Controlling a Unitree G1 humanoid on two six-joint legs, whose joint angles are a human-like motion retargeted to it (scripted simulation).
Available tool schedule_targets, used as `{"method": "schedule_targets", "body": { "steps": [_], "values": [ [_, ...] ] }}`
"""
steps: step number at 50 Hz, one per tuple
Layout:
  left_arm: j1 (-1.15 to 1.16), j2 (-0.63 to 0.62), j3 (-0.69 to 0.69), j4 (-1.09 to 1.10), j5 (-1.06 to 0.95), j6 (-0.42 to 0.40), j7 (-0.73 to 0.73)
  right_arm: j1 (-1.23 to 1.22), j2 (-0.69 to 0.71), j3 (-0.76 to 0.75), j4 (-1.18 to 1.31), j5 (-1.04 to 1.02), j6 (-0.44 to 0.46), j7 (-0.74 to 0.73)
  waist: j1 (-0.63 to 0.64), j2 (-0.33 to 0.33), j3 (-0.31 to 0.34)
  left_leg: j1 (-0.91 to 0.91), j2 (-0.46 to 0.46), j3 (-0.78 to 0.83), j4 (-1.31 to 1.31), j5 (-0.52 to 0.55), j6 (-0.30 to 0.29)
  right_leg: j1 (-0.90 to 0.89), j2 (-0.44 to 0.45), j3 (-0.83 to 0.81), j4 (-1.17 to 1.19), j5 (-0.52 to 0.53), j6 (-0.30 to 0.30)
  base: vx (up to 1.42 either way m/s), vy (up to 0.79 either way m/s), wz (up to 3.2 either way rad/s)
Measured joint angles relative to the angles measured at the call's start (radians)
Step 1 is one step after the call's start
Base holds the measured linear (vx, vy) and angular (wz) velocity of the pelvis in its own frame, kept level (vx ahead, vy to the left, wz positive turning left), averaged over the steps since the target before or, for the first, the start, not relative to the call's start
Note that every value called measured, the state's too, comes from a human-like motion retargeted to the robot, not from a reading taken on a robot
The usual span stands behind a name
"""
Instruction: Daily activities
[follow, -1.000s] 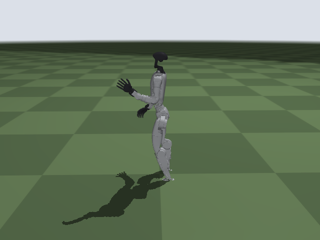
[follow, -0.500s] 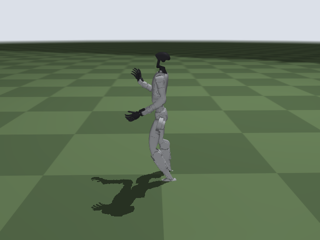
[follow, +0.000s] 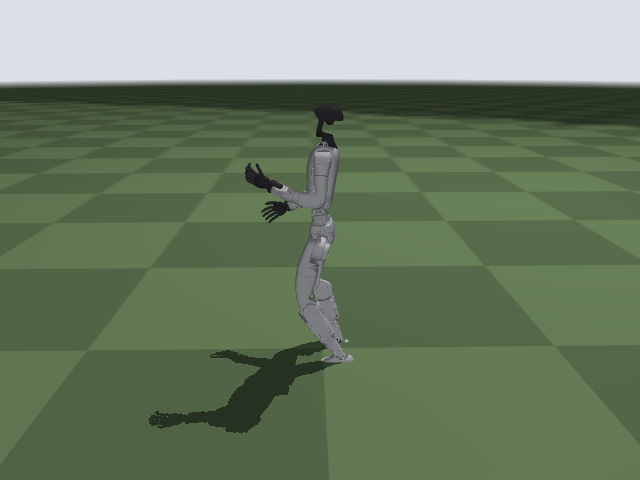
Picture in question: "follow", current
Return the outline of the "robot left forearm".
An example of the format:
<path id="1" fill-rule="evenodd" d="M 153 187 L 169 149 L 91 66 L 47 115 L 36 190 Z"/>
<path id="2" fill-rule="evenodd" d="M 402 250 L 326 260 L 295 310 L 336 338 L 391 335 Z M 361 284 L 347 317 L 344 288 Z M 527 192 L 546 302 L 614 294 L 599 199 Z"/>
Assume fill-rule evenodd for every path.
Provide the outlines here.
<path id="1" fill-rule="evenodd" d="M 272 186 L 270 191 L 272 195 L 276 197 L 280 197 L 283 201 L 288 201 L 290 203 L 297 204 L 301 208 L 302 207 L 316 208 L 321 204 L 321 198 L 318 195 L 307 194 L 306 192 L 299 192 L 284 185 L 282 189 L 278 189 Z"/>

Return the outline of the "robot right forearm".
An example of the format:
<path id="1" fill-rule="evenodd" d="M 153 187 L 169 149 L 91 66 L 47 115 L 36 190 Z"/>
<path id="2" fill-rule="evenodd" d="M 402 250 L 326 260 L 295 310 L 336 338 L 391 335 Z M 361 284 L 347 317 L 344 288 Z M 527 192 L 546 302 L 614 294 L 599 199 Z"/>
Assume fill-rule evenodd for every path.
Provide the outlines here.
<path id="1" fill-rule="evenodd" d="M 307 192 L 307 190 L 306 190 L 306 191 L 304 191 L 304 192 Z M 290 202 L 288 202 L 288 203 L 287 203 L 287 205 L 288 205 L 288 207 L 289 207 L 291 210 L 293 210 L 293 209 L 295 209 L 295 208 L 299 207 L 297 204 L 290 203 Z"/>

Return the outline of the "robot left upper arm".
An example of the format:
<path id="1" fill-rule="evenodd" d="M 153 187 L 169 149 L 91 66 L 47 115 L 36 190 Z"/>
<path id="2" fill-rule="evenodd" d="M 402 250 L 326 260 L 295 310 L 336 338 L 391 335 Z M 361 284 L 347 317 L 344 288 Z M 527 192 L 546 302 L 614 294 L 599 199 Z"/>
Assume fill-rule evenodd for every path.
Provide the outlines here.
<path id="1" fill-rule="evenodd" d="M 314 154 L 314 181 L 316 192 L 314 194 L 321 198 L 321 204 L 313 209 L 320 209 L 326 203 L 329 170 L 332 164 L 332 156 L 330 151 L 320 150 Z"/>

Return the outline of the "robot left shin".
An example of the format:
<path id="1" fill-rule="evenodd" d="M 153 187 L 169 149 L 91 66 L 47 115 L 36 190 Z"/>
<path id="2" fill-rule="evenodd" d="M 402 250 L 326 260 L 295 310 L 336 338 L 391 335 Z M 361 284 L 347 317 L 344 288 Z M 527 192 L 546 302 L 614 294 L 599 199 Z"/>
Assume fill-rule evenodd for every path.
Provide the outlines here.
<path id="1" fill-rule="evenodd" d="M 345 359 L 345 353 L 335 338 L 335 332 L 332 326 L 325 314 L 320 312 L 317 305 L 312 303 L 307 304 L 303 309 L 304 317 L 300 312 L 298 312 L 298 314 L 316 338 L 324 344 L 337 359 L 340 359 L 340 357 L 342 360 Z M 342 358 L 342 356 L 344 356 L 344 358 Z"/>

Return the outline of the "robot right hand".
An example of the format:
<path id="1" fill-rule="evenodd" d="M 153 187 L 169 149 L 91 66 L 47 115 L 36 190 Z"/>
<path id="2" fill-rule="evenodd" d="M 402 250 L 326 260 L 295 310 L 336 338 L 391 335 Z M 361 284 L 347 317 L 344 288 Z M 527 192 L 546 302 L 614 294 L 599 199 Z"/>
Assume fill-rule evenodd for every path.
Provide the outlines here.
<path id="1" fill-rule="evenodd" d="M 263 213 L 264 211 L 266 211 L 266 210 L 268 210 L 268 209 L 271 209 L 271 208 L 273 208 L 273 209 L 271 209 L 271 210 L 267 211 L 265 214 L 263 214 L 263 216 L 262 216 L 262 217 L 264 217 L 265 215 L 267 215 L 267 214 L 269 214 L 269 213 L 271 213 L 271 212 L 273 212 L 273 211 L 274 211 L 273 213 L 271 213 L 269 216 L 267 216 L 267 217 L 265 218 L 265 220 L 267 220 L 267 219 L 268 219 L 268 218 L 270 218 L 271 216 L 273 216 L 273 215 L 277 214 L 276 216 L 274 216 L 274 217 L 269 221 L 269 223 L 271 223 L 271 221 L 273 221 L 273 220 L 274 220 L 274 219 L 276 219 L 277 217 L 282 216 L 283 214 L 285 214 L 285 213 L 286 213 L 286 211 L 291 211 L 291 209 L 288 207 L 287 203 L 288 203 L 288 201 L 284 201 L 284 203 L 283 203 L 283 202 L 281 202 L 281 201 L 279 201 L 279 202 L 277 202 L 277 201 L 269 201 L 269 202 L 265 203 L 265 205 L 269 205 L 269 204 L 274 204 L 274 205 L 264 208 L 264 209 L 261 211 L 261 213 Z M 296 209 L 296 208 L 295 208 L 295 209 Z M 294 210 L 294 209 L 293 209 L 293 210 Z"/>

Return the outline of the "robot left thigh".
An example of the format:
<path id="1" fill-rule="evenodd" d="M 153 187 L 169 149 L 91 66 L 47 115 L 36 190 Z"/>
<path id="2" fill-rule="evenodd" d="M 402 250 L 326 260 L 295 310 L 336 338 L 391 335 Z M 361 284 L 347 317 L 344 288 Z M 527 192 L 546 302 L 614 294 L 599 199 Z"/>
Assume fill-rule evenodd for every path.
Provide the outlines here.
<path id="1" fill-rule="evenodd" d="M 310 303 L 317 305 L 321 312 L 320 303 L 311 298 L 310 294 L 318 275 L 319 264 L 316 260 L 325 261 L 329 248 L 327 236 L 319 233 L 317 240 L 308 240 L 301 254 L 296 271 L 296 297 L 302 315 L 304 307 Z"/>

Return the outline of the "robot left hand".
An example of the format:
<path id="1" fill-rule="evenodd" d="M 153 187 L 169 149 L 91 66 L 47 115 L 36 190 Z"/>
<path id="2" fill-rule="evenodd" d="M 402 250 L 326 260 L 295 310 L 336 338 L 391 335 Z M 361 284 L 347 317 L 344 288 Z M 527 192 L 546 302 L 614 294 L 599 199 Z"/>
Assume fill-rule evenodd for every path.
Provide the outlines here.
<path id="1" fill-rule="evenodd" d="M 271 193 L 271 188 L 272 186 L 278 188 L 278 189 L 282 189 L 283 185 L 275 180 L 270 181 L 269 178 L 267 176 L 264 176 L 263 172 L 260 169 L 260 166 L 258 164 L 256 164 L 256 168 L 258 169 L 257 173 L 256 171 L 254 171 L 252 169 L 252 167 L 250 166 L 251 162 L 249 162 L 249 164 L 246 166 L 246 181 L 248 181 L 249 183 L 255 185 L 258 188 L 263 188 L 263 189 L 267 189 L 267 192 Z M 272 194 L 272 193 L 271 193 Z"/>

